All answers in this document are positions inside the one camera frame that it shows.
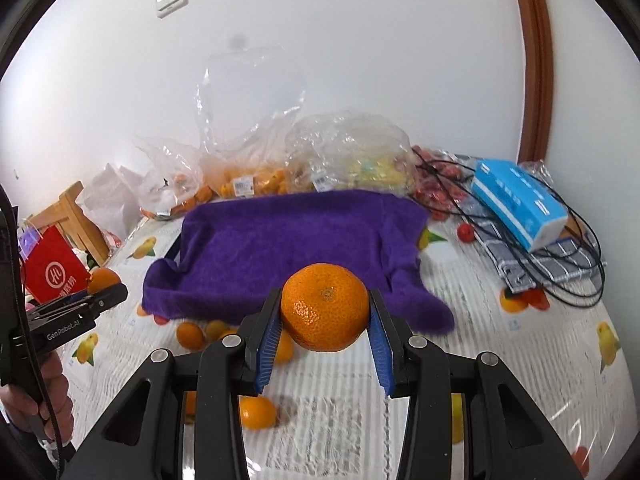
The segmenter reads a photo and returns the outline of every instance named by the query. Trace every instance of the blue tissue package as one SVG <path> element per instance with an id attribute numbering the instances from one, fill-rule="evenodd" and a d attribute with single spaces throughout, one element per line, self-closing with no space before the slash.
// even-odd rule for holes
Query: blue tissue package
<path id="1" fill-rule="evenodd" d="M 508 160 L 479 160 L 471 191 L 529 252 L 558 240 L 568 219 L 546 187 Z"/>

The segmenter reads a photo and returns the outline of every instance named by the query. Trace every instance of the white wall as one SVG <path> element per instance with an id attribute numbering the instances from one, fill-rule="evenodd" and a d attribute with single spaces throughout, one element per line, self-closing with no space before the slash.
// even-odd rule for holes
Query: white wall
<path id="1" fill-rule="evenodd" d="M 307 114 L 357 107 L 414 142 L 516 157 L 516 0 L 190 0 L 163 20 L 154 0 L 58 0 L 0 83 L 0 182 L 37 212 L 106 162 L 141 169 L 133 134 L 195 144 L 204 60 L 238 43 L 298 59 Z"/>
<path id="2" fill-rule="evenodd" d="M 547 162 L 560 193 L 604 248 L 605 304 L 638 402 L 640 62 L 594 0 L 548 2 L 556 97 Z"/>

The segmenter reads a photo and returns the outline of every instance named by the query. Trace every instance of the red paper bag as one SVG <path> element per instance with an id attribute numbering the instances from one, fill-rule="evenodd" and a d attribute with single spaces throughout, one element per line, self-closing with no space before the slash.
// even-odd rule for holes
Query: red paper bag
<path id="1" fill-rule="evenodd" d="M 89 278 L 89 272 L 55 227 L 44 231 L 24 265 L 26 288 L 40 303 L 84 290 Z"/>

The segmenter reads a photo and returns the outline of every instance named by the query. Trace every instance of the white logo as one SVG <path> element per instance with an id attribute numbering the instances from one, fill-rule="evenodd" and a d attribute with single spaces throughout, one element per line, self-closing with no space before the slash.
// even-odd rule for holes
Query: white logo
<path id="1" fill-rule="evenodd" d="M 51 288 L 61 288 L 65 284 L 65 267 L 58 262 L 51 262 L 44 270 L 44 277 Z"/>

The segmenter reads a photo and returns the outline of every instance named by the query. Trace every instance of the silver screw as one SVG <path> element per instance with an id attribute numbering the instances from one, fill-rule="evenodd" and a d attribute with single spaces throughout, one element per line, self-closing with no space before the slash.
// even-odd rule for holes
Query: silver screw
<path id="1" fill-rule="evenodd" d="M 409 345 L 414 348 L 424 348 L 427 346 L 428 341 L 421 335 L 412 335 L 409 338 Z"/>
<path id="2" fill-rule="evenodd" d="M 240 339 L 239 335 L 229 334 L 222 340 L 222 344 L 227 348 L 233 348 L 234 346 L 238 346 L 241 341 L 242 339 Z"/>
<path id="3" fill-rule="evenodd" d="M 159 348 L 158 350 L 154 350 L 153 352 L 151 352 L 151 360 L 155 363 L 161 363 L 168 357 L 169 352 L 167 352 L 164 348 Z"/>
<path id="4" fill-rule="evenodd" d="M 492 352 L 485 352 L 480 356 L 480 360 L 487 366 L 495 366 L 500 362 L 498 356 Z"/>

